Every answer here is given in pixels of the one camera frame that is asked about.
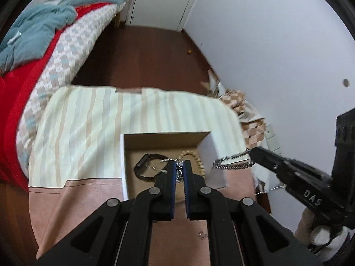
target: gray-blue blanket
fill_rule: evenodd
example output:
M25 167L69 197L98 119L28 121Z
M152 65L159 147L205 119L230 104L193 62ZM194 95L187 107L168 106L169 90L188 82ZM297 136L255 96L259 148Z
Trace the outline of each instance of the gray-blue blanket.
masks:
M45 54L55 31L75 21L74 6L97 2L121 4L125 0L61 0L24 10L0 44L0 76Z

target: white door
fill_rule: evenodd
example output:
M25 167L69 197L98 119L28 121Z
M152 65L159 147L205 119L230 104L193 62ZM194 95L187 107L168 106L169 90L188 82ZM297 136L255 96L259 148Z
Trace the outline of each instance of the white door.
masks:
M177 30L189 0L136 0L131 25Z

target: black watch strap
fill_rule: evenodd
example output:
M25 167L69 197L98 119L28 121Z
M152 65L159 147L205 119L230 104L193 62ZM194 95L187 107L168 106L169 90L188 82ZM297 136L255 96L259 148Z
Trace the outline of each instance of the black watch strap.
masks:
M154 181L155 178L162 173L161 171L159 171L159 173L154 175L153 177L146 177L146 176L142 176L141 174L139 174L139 172L141 172L142 169L146 168L146 162L148 162L150 160L155 160L155 159L164 160L164 159L168 159L168 157L161 155L161 154L155 154L155 153L144 154L144 156L134 166L134 173L138 179L140 179L142 181L146 181L146 182L151 182L151 181Z

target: white string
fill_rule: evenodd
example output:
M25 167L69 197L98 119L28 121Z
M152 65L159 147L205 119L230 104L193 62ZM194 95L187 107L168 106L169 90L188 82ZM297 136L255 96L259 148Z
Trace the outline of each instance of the white string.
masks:
M286 184L283 184L282 186L277 186L277 187L272 188L272 189L269 189L269 190L263 190L263 191L261 191L261 192L259 192L259 193L256 193L256 195L265 194L265 193L268 193L268 192L270 192L270 191L273 191L273 190L276 190L276 189L279 189L279 188L284 189L284 188L286 188L286 186L287 186Z

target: red blanket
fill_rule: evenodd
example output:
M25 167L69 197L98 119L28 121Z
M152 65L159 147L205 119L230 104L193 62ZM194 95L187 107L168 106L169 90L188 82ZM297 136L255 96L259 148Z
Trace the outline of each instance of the red blanket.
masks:
M76 8L77 19L109 3ZM28 191L28 179L21 170L16 152L16 131L24 107L43 72L64 29L58 30L43 58L32 61L0 77L0 179Z

